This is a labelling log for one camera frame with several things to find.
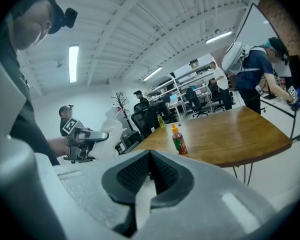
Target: person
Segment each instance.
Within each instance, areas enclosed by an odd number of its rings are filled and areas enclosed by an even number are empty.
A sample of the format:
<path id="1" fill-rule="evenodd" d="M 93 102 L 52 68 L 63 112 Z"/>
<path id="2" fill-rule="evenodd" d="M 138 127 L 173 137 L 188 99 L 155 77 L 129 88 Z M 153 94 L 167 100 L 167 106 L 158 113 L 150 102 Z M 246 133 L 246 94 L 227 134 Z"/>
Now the person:
<path id="1" fill-rule="evenodd" d="M 64 27 L 65 15 L 56 0 L 35 0 L 22 13 L 14 14 L 16 11 L 11 10 L 0 25 L 0 62 L 26 98 L 10 136 L 26 142 L 35 153 L 48 156 L 52 165 L 59 165 L 57 157 L 69 154 L 68 139 L 59 137 L 46 140 L 38 127 L 30 89 L 20 71 L 17 54 L 39 44 L 47 34 L 54 34 Z"/>
<path id="2" fill-rule="evenodd" d="M 228 85 L 228 79 L 226 77 L 226 74 L 220 67 L 217 67 L 214 61 L 211 61 L 209 65 L 210 68 L 214 70 L 213 72 L 214 80 L 211 80 L 210 82 L 212 84 L 216 83 L 218 85 L 218 87 L 220 88 L 224 108 L 225 110 L 230 110 L 232 109 L 232 100 L 229 93 L 229 85 Z"/>
<path id="3" fill-rule="evenodd" d="M 60 133 L 61 136 L 65 137 L 68 134 L 63 130 L 66 123 L 72 118 L 72 105 L 62 106 L 59 109 L 59 116 L 60 116 Z"/>
<path id="4" fill-rule="evenodd" d="M 265 50 L 251 50 L 249 56 L 244 59 L 242 72 L 236 75 L 236 88 L 239 91 L 244 104 L 251 110 L 261 114 L 260 92 L 256 90 L 262 76 L 264 75 L 272 93 L 287 100 L 289 103 L 297 102 L 289 93 L 276 84 L 272 63 L 280 63 L 288 58 L 288 51 L 284 43 L 277 37 L 269 38 L 261 46 Z"/>
<path id="5" fill-rule="evenodd" d="M 146 102 L 148 106 L 150 106 L 149 101 L 142 95 L 140 90 L 135 91 L 133 94 L 140 100 L 140 102 Z"/>

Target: white ceiling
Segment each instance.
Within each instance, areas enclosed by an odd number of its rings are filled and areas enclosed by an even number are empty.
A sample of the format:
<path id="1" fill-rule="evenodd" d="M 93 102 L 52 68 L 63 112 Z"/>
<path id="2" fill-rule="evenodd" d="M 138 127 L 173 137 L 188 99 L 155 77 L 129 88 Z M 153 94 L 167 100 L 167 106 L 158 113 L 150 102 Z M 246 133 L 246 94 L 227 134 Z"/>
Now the white ceiling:
<path id="1" fill-rule="evenodd" d="M 192 47 L 205 46 L 206 39 L 228 30 L 236 33 L 251 2 L 56 1 L 63 11 L 71 7 L 78 12 L 74 27 L 48 35 L 20 57 L 31 92 L 40 96 L 72 86 L 107 84 L 109 79 L 140 82 Z M 76 83 L 69 83 L 69 45 L 79 45 Z"/>

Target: fluorescent light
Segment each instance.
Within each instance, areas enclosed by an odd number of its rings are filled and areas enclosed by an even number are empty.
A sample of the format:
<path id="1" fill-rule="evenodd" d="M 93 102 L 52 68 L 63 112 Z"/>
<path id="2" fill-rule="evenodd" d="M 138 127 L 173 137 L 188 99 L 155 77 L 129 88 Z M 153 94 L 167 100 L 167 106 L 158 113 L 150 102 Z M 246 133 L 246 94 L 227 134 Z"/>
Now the fluorescent light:
<path id="1" fill-rule="evenodd" d="M 152 72 L 150 75 L 148 75 L 143 81 L 147 81 L 150 77 L 152 77 L 155 73 L 157 73 L 159 70 L 162 70 L 162 66 L 158 67 L 154 72 Z"/>
<path id="2" fill-rule="evenodd" d="M 213 42 L 213 41 L 216 41 L 216 40 L 218 40 L 218 39 L 220 39 L 220 38 L 224 38 L 224 37 L 229 36 L 229 35 L 231 35 L 231 34 L 232 34 L 232 31 L 229 31 L 229 32 L 220 34 L 220 35 L 218 35 L 218 36 L 216 36 L 216 37 L 213 37 L 213 38 L 211 38 L 211 39 L 205 41 L 205 43 L 206 43 L 206 44 L 209 44 L 209 43 L 211 43 L 211 42 Z"/>
<path id="3" fill-rule="evenodd" d="M 79 46 L 71 45 L 69 47 L 69 80 L 70 83 L 77 81 L 77 62 L 78 62 Z"/>

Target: sriracha bottle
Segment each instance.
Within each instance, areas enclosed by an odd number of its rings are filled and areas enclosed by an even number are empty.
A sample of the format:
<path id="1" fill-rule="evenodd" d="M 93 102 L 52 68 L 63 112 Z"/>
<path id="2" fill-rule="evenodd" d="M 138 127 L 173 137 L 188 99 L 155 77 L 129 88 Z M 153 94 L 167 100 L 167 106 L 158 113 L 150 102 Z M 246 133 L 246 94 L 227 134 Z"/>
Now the sriracha bottle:
<path id="1" fill-rule="evenodd" d="M 175 126 L 174 123 L 172 124 L 172 133 L 173 133 L 172 139 L 176 150 L 179 152 L 180 155 L 185 154 L 187 152 L 187 148 L 184 141 L 184 137 L 178 131 L 178 128 Z"/>

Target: white shirt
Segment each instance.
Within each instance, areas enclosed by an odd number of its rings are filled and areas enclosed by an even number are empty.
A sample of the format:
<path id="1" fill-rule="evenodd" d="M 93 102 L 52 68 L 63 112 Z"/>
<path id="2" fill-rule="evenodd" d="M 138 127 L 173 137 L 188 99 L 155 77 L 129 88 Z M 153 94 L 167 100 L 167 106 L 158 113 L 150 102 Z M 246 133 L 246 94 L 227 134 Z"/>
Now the white shirt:
<path id="1" fill-rule="evenodd" d="M 214 70 L 213 76 L 214 76 L 214 79 L 217 79 L 218 77 L 223 76 L 223 78 L 221 78 L 220 80 L 216 81 L 216 84 L 219 86 L 220 89 L 226 90 L 226 89 L 229 88 L 228 79 L 227 79 L 224 71 L 220 67 L 217 67 Z"/>

